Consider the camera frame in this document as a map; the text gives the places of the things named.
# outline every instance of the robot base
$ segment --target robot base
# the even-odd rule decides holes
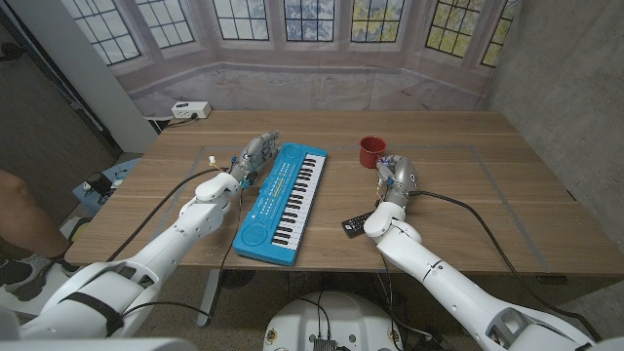
[[[318,292],[312,292],[303,298],[317,302]],[[332,342],[322,350],[335,350],[345,346],[348,350],[395,350],[392,341],[391,319],[380,307],[365,298],[349,292],[323,292],[321,307],[330,319]],[[314,340],[319,335],[319,315],[313,303],[296,299],[289,303],[269,322],[264,334],[264,351],[310,350],[315,351]],[[321,313],[321,337],[328,339],[328,322]],[[394,336],[397,345],[403,348],[397,326]]]

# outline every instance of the black piano key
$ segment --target black piano key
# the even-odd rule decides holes
[[[284,233],[280,233],[280,232],[275,232],[275,236],[281,237],[281,238],[284,238],[284,239],[290,239],[291,238],[290,235],[284,234]]]

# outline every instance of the wooden table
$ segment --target wooden table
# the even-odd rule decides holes
[[[238,256],[224,267],[369,271],[383,268],[374,241],[348,239],[344,219],[374,209],[376,171],[359,161],[360,139],[388,142],[387,154],[409,157],[422,190],[473,206],[518,271],[525,274],[622,275],[624,256],[566,192],[503,115],[495,112],[213,111],[207,120],[164,131],[66,255],[72,263],[106,260],[181,180],[209,168],[208,157],[229,166],[253,137],[280,130],[293,141],[328,151],[326,168],[294,267]],[[243,194],[241,221],[252,208],[269,165]],[[135,254],[171,225],[195,187],[188,183],[145,226],[119,258]],[[217,268],[237,227],[233,204],[222,227],[198,242],[182,265]],[[424,245],[465,273],[507,273],[488,235],[466,210],[420,196],[409,201],[407,222]]]

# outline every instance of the blue toy keyboard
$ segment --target blue toy keyboard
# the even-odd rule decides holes
[[[327,152],[286,142],[232,246],[239,255],[292,266]]]

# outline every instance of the person's leg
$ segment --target person's leg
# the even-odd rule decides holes
[[[70,245],[41,210],[26,183],[1,170],[0,237],[46,258],[62,258]]]

